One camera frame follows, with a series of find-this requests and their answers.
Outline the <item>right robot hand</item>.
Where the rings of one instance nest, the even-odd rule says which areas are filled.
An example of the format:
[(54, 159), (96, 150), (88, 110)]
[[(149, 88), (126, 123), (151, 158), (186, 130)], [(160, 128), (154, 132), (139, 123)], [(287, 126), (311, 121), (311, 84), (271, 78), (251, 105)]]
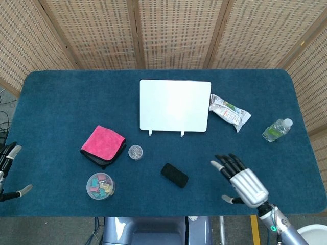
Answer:
[(236, 155), (229, 153), (227, 156), (216, 155), (215, 157), (217, 160), (210, 161), (210, 164), (227, 179), (239, 195), (237, 198), (223, 195), (222, 198), (226, 202), (258, 208), (268, 201), (268, 190), (254, 172), (247, 168)]

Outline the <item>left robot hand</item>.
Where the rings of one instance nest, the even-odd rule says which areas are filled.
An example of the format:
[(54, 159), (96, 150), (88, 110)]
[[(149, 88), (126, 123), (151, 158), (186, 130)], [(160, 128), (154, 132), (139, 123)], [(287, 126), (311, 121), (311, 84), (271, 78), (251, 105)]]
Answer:
[(22, 146), (17, 145), (17, 142), (13, 142), (1, 148), (1, 202), (21, 198), (33, 188), (33, 185), (29, 184), (21, 190), (4, 193), (4, 183), (6, 177), (8, 176), (12, 163), (17, 154), (20, 152), (21, 148)]

